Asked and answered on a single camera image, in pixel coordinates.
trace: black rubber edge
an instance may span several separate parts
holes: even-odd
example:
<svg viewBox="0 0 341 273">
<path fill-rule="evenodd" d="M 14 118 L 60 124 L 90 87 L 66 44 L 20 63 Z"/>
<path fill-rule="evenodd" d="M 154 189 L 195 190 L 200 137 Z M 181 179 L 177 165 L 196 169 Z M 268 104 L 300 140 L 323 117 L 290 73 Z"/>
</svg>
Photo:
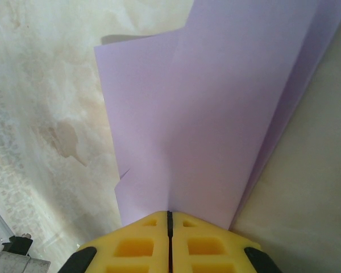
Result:
<svg viewBox="0 0 341 273">
<path fill-rule="evenodd" d="M 89 246 L 73 253 L 62 268 L 59 269 L 58 273 L 85 273 L 95 257 L 96 252 L 95 247 Z"/>
<path fill-rule="evenodd" d="M 7 251 L 14 254 L 24 255 L 28 254 L 29 248 L 33 243 L 32 239 L 19 236 L 11 236 L 9 243 L 3 243 L 3 251 Z"/>
<path fill-rule="evenodd" d="M 253 247 L 246 247 L 244 251 L 257 273 L 282 273 L 267 253 Z"/>
<path fill-rule="evenodd" d="M 169 239 L 169 249 L 168 249 L 168 271 L 173 272 L 173 248 L 172 248 L 172 237 L 173 237 L 173 213 L 167 211 L 167 228 L 168 228 L 168 239 Z"/>
</svg>

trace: beige surface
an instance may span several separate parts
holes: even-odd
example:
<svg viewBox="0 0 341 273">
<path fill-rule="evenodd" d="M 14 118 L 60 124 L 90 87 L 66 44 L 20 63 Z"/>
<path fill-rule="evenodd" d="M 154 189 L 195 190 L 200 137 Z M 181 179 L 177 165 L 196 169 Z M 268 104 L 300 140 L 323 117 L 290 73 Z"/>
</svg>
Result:
<svg viewBox="0 0 341 273">
<path fill-rule="evenodd" d="M 56 272 L 117 228 L 93 46 L 181 26 L 189 1 L 0 0 L 0 213 Z M 341 31 L 236 223 L 284 272 L 341 272 Z"/>
</svg>

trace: square hole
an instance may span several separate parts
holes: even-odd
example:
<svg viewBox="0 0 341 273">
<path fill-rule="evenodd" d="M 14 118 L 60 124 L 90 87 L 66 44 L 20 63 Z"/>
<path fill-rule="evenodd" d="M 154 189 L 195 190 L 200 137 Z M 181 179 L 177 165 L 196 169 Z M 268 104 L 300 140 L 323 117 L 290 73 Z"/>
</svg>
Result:
<svg viewBox="0 0 341 273">
<path fill-rule="evenodd" d="M 186 228 L 190 228 L 192 226 L 196 226 L 194 223 L 190 222 L 190 221 L 183 221 L 183 226 L 185 226 Z"/>
<path fill-rule="evenodd" d="M 106 273 L 148 273 L 148 266 L 108 266 Z"/>
<path fill-rule="evenodd" d="M 223 243 L 218 238 L 194 237 L 188 239 L 189 255 L 222 255 L 226 254 Z"/>
<path fill-rule="evenodd" d="M 193 264 L 193 273 L 236 273 L 232 264 Z"/>
<path fill-rule="evenodd" d="M 157 225 L 157 220 L 151 219 L 148 222 L 145 222 L 143 226 L 156 226 Z"/>
<path fill-rule="evenodd" d="M 117 246 L 115 257 L 142 257 L 153 255 L 154 243 L 151 239 L 124 239 Z"/>
</svg>

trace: paper sheet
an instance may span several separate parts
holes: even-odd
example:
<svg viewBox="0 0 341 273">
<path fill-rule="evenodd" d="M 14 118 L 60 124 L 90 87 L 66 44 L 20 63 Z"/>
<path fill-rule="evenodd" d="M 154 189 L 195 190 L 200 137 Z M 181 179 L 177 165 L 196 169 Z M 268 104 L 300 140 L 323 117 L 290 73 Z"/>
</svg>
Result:
<svg viewBox="0 0 341 273">
<path fill-rule="evenodd" d="M 229 227 L 320 3 L 196 0 L 179 31 L 95 48 L 124 225 L 170 209 Z"/>
<path fill-rule="evenodd" d="M 338 3 L 322 0 L 318 6 L 301 52 L 285 85 L 268 132 L 260 148 L 250 174 L 246 190 L 238 207 L 238 213 L 245 205 L 253 186 L 276 147 L 289 119 L 298 105 L 325 50 L 330 44 L 341 22 L 341 1 Z"/>
</svg>

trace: gray metal part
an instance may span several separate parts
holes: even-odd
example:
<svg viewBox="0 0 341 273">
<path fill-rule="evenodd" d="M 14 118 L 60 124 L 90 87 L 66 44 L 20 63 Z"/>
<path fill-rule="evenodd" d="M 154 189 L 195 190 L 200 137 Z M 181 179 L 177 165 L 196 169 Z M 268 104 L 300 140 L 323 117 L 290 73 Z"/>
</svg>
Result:
<svg viewBox="0 0 341 273">
<path fill-rule="evenodd" d="M 0 252 L 0 273 L 47 273 L 50 264 L 46 260 Z"/>
</svg>

